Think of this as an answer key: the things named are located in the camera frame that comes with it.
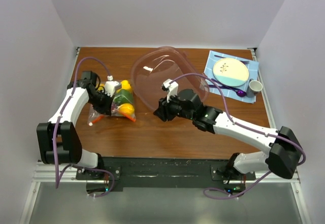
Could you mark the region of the clear zip top bag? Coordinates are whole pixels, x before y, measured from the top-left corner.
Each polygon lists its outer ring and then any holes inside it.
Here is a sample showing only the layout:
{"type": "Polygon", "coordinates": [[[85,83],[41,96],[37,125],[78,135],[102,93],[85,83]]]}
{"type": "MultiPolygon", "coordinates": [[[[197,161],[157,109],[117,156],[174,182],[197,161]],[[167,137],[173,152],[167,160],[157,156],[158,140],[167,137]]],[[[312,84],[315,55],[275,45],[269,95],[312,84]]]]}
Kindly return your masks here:
{"type": "MultiPolygon", "coordinates": [[[[133,88],[128,80],[118,81],[120,88],[116,89],[113,95],[111,104],[111,115],[113,117],[125,117],[132,122],[136,121],[135,106],[134,106],[134,93],[133,88]]],[[[95,123],[109,117],[108,114],[103,114],[90,106],[88,115],[88,125],[93,126],[95,123]]]]}

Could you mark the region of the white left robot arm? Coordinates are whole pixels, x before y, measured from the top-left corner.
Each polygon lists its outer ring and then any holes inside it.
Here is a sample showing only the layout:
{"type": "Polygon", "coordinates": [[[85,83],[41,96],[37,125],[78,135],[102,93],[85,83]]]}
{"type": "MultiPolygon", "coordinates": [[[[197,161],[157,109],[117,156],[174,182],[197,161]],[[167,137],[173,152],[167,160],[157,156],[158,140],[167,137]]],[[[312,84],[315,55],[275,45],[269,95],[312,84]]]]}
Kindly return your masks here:
{"type": "Polygon", "coordinates": [[[83,72],[79,80],[68,84],[66,96],[55,114],[37,126],[41,160],[54,165],[57,182],[63,175],[59,164],[83,169],[93,179],[101,179],[105,174],[102,156],[83,149],[75,126],[86,104],[91,104],[99,114],[112,114],[111,106],[120,83],[112,76],[107,79],[101,84],[95,72],[83,72]]]}

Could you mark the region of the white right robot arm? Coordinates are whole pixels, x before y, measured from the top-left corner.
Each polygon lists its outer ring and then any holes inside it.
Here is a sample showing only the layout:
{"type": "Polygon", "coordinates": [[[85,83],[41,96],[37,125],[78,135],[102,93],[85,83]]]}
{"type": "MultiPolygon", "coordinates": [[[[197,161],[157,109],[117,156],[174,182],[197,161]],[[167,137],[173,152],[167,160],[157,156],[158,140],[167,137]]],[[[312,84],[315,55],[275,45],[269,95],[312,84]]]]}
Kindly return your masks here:
{"type": "Polygon", "coordinates": [[[191,89],[161,98],[153,114],[162,121],[175,117],[189,119],[201,131],[229,136],[258,149],[255,153],[234,153],[218,170],[219,175],[228,179],[237,180],[255,171],[270,171],[291,179],[302,156],[302,148],[291,129],[284,126],[280,130],[271,129],[231,117],[220,109],[204,105],[191,89]]]}

